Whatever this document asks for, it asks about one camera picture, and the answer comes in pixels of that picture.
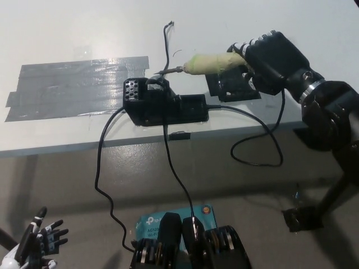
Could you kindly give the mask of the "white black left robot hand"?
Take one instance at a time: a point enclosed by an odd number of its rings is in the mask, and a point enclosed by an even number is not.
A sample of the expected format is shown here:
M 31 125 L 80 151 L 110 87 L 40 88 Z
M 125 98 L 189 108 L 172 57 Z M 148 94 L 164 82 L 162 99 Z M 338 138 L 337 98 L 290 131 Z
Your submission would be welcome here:
M 42 227 L 47 208 L 42 207 L 27 226 L 19 242 L 1 230 L 1 246 L 8 250 L 2 258 L 1 268 L 56 268 L 58 262 L 48 256 L 59 253 L 68 242 L 63 236 L 68 229 L 60 229 L 63 220 Z

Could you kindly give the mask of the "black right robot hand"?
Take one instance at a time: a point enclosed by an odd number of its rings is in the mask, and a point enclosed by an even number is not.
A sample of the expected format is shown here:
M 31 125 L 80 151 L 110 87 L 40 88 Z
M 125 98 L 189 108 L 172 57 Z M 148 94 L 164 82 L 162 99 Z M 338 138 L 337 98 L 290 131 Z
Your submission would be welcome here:
M 286 89 L 300 103 L 310 85 L 325 80 L 280 31 L 272 30 L 243 44 L 233 43 L 227 51 L 237 53 L 245 60 L 256 89 L 269 95 Z

